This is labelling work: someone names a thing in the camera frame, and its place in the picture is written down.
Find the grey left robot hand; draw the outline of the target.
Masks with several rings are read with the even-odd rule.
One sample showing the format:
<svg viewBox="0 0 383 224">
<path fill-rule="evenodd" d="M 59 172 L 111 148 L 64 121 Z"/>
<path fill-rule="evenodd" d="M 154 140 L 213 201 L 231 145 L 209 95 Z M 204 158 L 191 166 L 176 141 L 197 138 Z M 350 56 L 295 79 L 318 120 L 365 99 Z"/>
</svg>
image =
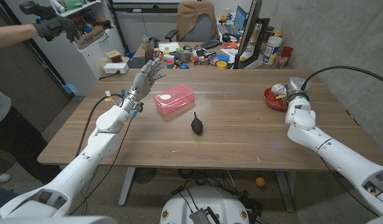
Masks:
<svg viewBox="0 0 383 224">
<path fill-rule="evenodd" d="M 136 101 L 141 101 L 150 93 L 155 81 L 166 75 L 159 73 L 162 68 L 160 58 L 149 60 L 134 76 L 128 93 L 133 95 Z"/>
</svg>

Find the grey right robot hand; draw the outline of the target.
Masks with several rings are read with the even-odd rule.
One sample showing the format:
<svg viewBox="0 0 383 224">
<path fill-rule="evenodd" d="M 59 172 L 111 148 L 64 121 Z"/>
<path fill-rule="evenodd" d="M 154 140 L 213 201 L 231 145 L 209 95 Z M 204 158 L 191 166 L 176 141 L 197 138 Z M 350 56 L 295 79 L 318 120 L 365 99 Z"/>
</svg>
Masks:
<svg viewBox="0 0 383 224">
<path fill-rule="evenodd" d="M 305 79 L 300 77 L 291 77 L 288 84 L 285 85 L 285 99 L 288 103 L 292 100 L 302 98 L 309 101 L 308 92 L 312 88 L 311 82 L 308 82 L 305 86 L 305 89 L 302 90 L 301 87 L 305 84 Z"/>
</svg>

